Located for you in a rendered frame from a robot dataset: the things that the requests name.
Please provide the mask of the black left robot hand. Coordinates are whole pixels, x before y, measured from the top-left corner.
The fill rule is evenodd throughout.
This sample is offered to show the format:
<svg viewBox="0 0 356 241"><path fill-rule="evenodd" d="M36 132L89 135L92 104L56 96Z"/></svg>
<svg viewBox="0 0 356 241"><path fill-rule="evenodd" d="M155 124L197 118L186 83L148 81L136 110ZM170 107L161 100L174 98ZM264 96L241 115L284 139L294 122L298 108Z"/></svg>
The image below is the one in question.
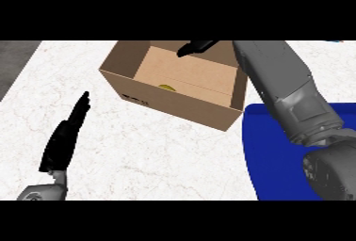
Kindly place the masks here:
<svg viewBox="0 0 356 241"><path fill-rule="evenodd" d="M59 126L50 136L38 166L40 172L67 170L89 108L89 92L86 91L75 103L68 119L59 123Z"/></svg>

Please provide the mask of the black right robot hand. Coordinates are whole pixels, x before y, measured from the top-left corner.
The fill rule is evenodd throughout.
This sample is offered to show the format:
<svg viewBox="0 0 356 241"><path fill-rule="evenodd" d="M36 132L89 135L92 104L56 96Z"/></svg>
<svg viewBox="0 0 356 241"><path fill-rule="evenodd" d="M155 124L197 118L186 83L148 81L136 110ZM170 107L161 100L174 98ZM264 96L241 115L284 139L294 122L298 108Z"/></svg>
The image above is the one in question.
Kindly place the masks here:
<svg viewBox="0 0 356 241"><path fill-rule="evenodd" d="M183 57L191 54L201 54L216 43L216 40L192 40L179 48L177 56Z"/></svg>

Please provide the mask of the brown cardboard box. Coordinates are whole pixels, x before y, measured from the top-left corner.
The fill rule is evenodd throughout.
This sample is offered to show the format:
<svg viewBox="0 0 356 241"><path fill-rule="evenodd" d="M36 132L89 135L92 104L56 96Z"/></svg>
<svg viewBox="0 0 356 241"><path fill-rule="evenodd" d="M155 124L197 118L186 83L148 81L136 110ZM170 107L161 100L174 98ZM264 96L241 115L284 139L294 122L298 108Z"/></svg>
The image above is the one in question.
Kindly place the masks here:
<svg viewBox="0 0 356 241"><path fill-rule="evenodd" d="M183 40L120 40L99 71L123 100L225 131L244 113L248 77L231 41L179 57L185 44Z"/></svg>

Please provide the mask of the blue tray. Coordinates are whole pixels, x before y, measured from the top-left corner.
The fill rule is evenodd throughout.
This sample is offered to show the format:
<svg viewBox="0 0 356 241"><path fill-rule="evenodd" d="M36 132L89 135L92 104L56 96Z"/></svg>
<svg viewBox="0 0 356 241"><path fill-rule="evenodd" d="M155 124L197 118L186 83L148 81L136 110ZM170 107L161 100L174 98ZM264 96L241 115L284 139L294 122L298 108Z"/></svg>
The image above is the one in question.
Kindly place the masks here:
<svg viewBox="0 0 356 241"><path fill-rule="evenodd" d="M245 109L242 141L262 201L356 201L356 140L327 148L293 144L266 106Z"/></svg>

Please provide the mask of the dark grey appliance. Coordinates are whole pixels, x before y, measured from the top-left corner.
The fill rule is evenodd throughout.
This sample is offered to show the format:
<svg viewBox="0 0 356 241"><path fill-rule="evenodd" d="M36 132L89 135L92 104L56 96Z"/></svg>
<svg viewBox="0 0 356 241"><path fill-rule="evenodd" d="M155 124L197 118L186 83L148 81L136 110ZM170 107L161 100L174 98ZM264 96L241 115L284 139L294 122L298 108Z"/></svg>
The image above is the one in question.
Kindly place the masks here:
<svg viewBox="0 0 356 241"><path fill-rule="evenodd" d="M0 40L0 101L38 45L40 40Z"/></svg>

